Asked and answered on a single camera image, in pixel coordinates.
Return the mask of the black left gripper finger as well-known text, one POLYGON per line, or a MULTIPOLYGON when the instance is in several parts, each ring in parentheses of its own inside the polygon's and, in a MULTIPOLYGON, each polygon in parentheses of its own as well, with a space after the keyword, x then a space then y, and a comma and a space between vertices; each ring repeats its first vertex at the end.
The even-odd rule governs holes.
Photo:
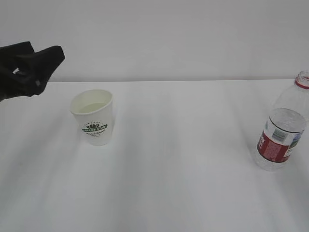
POLYGON ((21 42, 0 48, 0 61, 12 62, 15 56, 33 54, 34 49, 31 42, 21 42))
POLYGON ((35 85, 45 85, 54 71, 64 61, 65 55, 59 45, 51 46, 31 54, 17 55, 15 74, 35 85))

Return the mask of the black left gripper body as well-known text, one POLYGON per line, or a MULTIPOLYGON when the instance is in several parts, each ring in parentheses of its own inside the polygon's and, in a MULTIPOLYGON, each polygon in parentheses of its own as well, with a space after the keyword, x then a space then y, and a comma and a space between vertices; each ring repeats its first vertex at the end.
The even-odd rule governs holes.
POLYGON ((0 100, 40 95, 46 87, 46 75, 20 58, 0 62, 0 100))

